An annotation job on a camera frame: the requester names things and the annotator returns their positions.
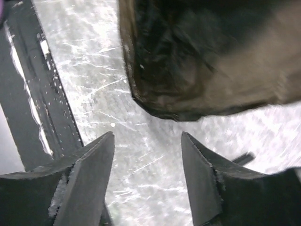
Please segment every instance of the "black fabric bag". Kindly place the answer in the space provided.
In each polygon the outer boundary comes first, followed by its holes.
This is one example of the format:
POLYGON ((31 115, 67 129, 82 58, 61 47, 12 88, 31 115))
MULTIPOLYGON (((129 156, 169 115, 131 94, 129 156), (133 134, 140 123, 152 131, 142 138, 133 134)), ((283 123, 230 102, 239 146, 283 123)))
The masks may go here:
POLYGON ((133 99, 195 121, 301 98, 300 0, 119 0, 133 99))

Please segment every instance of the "reflective floor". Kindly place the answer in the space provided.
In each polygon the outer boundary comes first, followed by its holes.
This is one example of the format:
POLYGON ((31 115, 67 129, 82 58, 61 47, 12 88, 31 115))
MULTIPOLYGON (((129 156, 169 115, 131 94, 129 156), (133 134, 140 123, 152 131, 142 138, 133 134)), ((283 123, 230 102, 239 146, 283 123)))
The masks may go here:
POLYGON ((151 117, 131 99, 123 69, 117 0, 35 0, 84 142, 116 136, 107 203, 119 226, 191 226, 180 137, 187 131, 247 167, 273 173, 301 166, 301 104, 176 123, 151 117))
POLYGON ((0 174, 24 172, 18 148, 0 104, 0 174))

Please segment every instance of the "black cloth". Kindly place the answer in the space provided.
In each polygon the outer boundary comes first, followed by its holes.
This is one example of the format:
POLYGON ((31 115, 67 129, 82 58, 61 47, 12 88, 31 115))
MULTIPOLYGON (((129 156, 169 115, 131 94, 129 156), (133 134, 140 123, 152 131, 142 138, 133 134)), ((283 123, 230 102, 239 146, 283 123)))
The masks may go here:
POLYGON ((119 0, 133 99, 195 121, 301 98, 301 1, 119 0))

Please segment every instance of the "dark pouch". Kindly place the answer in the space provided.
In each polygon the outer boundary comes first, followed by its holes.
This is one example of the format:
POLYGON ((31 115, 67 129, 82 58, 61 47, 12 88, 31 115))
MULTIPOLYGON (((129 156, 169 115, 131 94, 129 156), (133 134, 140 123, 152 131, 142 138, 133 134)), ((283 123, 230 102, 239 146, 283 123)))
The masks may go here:
POLYGON ((196 121, 301 98, 301 1, 120 0, 133 99, 196 121))

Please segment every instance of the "metal surface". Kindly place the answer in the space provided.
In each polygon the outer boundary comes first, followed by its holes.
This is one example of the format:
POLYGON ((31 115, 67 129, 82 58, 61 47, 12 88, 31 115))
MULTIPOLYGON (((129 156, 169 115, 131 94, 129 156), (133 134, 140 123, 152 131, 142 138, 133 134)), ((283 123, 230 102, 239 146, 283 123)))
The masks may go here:
POLYGON ((301 165, 301 104, 195 123, 153 118, 129 93, 116 0, 34 2, 85 144, 115 134, 106 201, 116 225, 192 225, 182 131, 228 159, 253 152, 246 167, 262 173, 301 165))
POLYGON ((0 174, 24 172, 18 148, 0 104, 0 174))

